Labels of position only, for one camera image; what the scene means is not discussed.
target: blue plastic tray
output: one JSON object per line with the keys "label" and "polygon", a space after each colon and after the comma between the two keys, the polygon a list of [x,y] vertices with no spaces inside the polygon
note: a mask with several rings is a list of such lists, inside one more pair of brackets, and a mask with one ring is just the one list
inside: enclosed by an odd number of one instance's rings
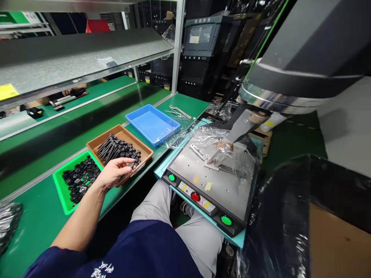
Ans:
{"label": "blue plastic tray", "polygon": [[178,122],[150,104],[125,117],[154,147],[173,135],[180,127]]}

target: emergency stop button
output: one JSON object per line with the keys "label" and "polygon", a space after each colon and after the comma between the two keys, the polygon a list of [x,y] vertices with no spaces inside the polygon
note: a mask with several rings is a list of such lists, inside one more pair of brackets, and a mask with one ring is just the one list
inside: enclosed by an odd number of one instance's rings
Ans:
{"label": "emergency stop button", "polygon": [[193,191],[192,193],[191,193],[191,198],[192,198],[192,200],[194,200],[194,201],[196,201],[196,202],[198,202],[201,198],[200,198],[200,195],[198,195],[198,193],[196,193],[195,191]]}

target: black plastic bag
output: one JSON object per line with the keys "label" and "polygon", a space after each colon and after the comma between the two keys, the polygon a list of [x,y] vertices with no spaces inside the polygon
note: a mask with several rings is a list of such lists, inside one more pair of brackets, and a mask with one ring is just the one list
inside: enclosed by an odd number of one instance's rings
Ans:
{"label": "black plastic bag", "polygon": [[12,239],[22,212],[22,204],[20,203],[0,205],[0,256]]}
{"label": "black plastic bag", "polygon": [[234,277],[310,277],[310,204],[371,234],[371,179],[306,155],[267,174],[257,187]]}

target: green button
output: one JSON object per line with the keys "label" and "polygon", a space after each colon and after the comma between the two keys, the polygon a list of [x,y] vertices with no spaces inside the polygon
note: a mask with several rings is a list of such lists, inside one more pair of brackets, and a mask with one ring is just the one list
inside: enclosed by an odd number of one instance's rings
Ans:
{"label": "green button", "polygon": [[220,220],[227,226],[232,225],[232,220],[230,220],[227,216],[222,216]]}

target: navy shirt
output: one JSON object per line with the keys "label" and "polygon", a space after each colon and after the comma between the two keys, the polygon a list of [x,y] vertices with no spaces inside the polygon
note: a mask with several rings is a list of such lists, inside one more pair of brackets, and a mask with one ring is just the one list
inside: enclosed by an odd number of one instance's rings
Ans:
{"label": "navy shirt", "polygon": [[58,247],[43,252],[24,277],[202,277],[187,246],[158,220],[137,220],[119,235],[107,255],[87,262],[84,253]]}

